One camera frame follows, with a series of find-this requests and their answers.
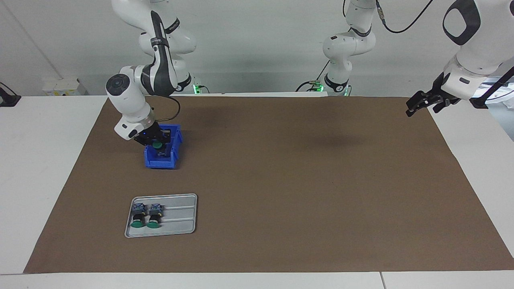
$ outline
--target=white wall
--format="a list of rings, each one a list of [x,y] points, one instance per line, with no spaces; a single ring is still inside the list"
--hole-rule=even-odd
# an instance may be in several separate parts
[[[123,23],[109,0],[0,0],[63,76],[78,77],[91,94],[125,65],[148,64],[139,31]],[[435,1],[404,34],[390,34],[378,17],[376,48],[353,58],[354,95],[411,95],[429,89],[458,47],[443,33],[442,18],[453,0]],[[425,1],[383,1],[388,24],[404,28]],[[347,31],[342,0],[175,1],[177,15],[198,38],[187,55],[190,71],[211,92],[291,91],[315,78],[326,62],[323,40]],[[0,80],[25,95],[41,94],[41,78],[56,73],[24,40],[2,9]]]

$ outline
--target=blue bin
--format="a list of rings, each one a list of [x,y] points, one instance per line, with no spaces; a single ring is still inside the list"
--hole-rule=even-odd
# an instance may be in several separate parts
[[[178,148],[182,143],[182,133],[179,124],[160,124],[163,130],[170,130],[170,144],[166,145],[166,156],[158,156],[152,146],[144,148],[144,164],[151,169],[175,169],[178,160]]]

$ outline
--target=brown paper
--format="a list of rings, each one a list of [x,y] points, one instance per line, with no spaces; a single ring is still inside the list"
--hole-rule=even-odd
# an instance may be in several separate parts
[[[104,106],[25,273],[514,269],[429,113],[405,98],[180,98],[178,170]],[[150,98],[159,117],[167,99]],[[196,231],[127,239],[135,196],[196,193]]]

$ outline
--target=green led light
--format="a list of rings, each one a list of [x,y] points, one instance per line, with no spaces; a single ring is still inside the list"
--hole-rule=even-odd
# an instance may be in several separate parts
[[[316,88],[317,92],[322,92],[325,89],[323,84],[321,84],[319,81],[311,82],[311,84]]]
[[[196,84],[193,84],[193,89],[195,94],[201,94],[201,88],[198,87]]]

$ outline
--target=white table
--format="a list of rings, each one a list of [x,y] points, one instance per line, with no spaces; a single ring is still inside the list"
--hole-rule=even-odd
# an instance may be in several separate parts
[[[0,288],[50,288],[72,282],[78,288],[154,284],[175,288],[382,289],[382,278],[388,289],[514,287],[514,272],[16,275],[23,272],[105,99],[25,97],[14,108],[0,108],[0,274],[4,274],[0,276]],[[488,111],[475,110],[468,102],[445,109],[434,119],[503,241],[514,253],[514,142]]]

